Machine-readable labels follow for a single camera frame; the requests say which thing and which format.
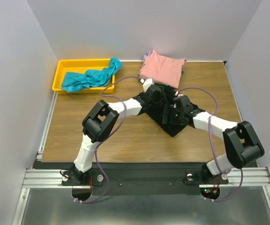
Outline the black t-shirt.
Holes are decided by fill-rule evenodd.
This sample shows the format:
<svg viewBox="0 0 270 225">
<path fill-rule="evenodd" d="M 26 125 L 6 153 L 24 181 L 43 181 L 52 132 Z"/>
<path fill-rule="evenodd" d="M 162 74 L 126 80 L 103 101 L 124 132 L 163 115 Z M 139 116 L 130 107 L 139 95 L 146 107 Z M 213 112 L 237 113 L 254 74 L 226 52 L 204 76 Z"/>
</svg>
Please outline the black t-shirt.
<svg viewBox="0 0 270 225">
<path fill-rule="evenodd" d="M 158 86 L 160 93 L 151 102 L 147 115 L 170 136 L 176 136 L 186 126 L 193 126 L 193 114 L 198 106 L 187 95 L 176 96 L 170 86 Z"/>
</svg>

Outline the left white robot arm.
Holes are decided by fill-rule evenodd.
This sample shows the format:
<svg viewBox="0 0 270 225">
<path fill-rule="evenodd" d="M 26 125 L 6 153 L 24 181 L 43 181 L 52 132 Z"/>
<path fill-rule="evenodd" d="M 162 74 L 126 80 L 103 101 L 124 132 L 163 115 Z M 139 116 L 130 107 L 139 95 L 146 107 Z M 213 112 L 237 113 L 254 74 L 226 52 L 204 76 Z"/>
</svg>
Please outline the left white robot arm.
<svg viewBox="0 0 270 225">
<path fill-rule="evenodd" d="M 152 84 L 146 91 L 126 101 L 98 101 L 82 122 L 81 147 L 65 178 L 77 185 L 84 185 L 90 180 L 88 172 L 92 168 L 93 157 L 99 146 L 118 130 L 115 127 L 117 120 L 124 122 L 128 116 L 146 113 L 164 128 L 169 123 L 170 104 L 174 97 L 175 92 L 170 86 Z"/>
</svg>

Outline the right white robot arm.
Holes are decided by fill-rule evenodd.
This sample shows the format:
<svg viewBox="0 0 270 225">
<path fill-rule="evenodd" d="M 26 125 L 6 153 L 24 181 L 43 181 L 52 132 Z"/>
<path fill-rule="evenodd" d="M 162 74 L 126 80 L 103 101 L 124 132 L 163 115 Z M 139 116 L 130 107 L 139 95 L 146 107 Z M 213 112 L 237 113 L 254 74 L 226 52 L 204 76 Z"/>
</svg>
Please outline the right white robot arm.
<svg viewBox="0 0 270 225">
<path fill-rule="evenodd" d="M 164 104 L 162 121 L 167 125 L 204 130 L 209 136 L 215 135 L 223 140 L 225 154 L 217 156 L 213 153 L 213 160 L 202 166 L 201 179 L 206 183 L 233 168 L 245 167 L 265 153 L 251 123 L 236 123 L 213 116 L 191 103 L 186 95 L 175 97 L 171 104 Z"/>
</svg>

